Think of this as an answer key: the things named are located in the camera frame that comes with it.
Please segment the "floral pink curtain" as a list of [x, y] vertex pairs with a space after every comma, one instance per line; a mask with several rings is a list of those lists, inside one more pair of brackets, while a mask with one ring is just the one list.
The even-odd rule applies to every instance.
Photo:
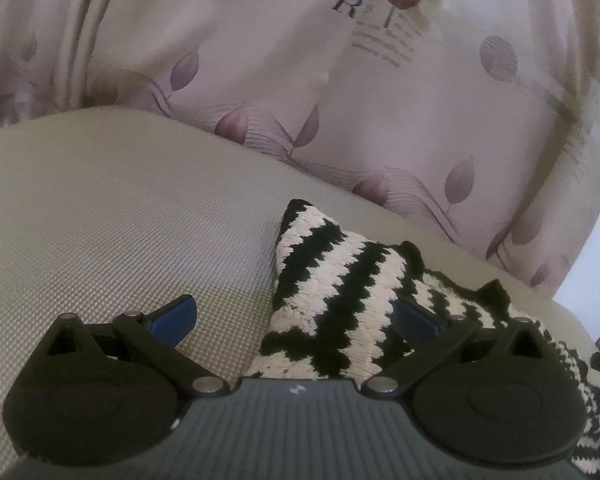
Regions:
[[600, 214], [600, 0], [0, 0], [0, 127], [105, 105], [286, 162], [548, 294]]

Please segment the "beige textured seat cushion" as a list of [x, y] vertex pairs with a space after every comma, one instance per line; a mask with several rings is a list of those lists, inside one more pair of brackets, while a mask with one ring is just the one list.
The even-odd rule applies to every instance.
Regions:
[[499, 281], [582, 359], [595, 352], [563, 306], [385, 208], [170, 119], [76, 110], [0, 129], [0, 475], [16, 459], [5, 396], [61, 313], [107, 323], [189, 294], [198, 323], [181, 350], [227, 380], [244, 374], [268, 329], [277, 234], [295, 198], [371, 240], [412, 242], [464, 287]]

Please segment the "black white knitted garment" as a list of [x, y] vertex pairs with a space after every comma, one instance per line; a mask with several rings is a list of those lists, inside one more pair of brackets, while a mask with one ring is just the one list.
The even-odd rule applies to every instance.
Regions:
[[412, 243], [383, 245], [345, 231], [304, 200], [284, 213], [275, 266], [271, 322], [248, 368], [252, 377], [362, 382], [414, 356], [414, 344], [390, 324], [400, 298], [445, 321], [465, 315], [486, 330], [524, 317], [499, 281], [460, 287], [426, 269]]

